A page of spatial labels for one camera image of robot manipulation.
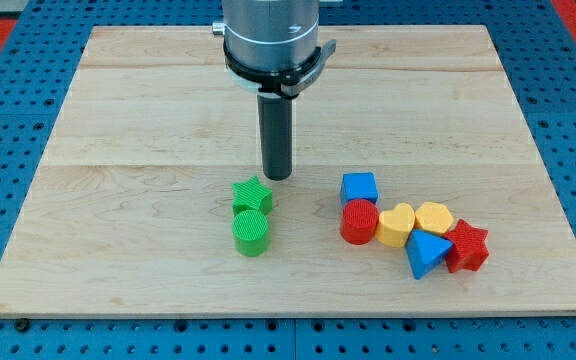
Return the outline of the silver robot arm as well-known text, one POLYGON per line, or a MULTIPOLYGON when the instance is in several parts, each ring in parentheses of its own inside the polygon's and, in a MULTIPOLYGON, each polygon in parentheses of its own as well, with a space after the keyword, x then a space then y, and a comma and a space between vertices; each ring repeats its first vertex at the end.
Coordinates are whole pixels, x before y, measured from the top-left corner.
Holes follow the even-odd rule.
POLYGON ((223 0, 226 53, 257 71, 290 70, 315 52, 317 0, 223 0))

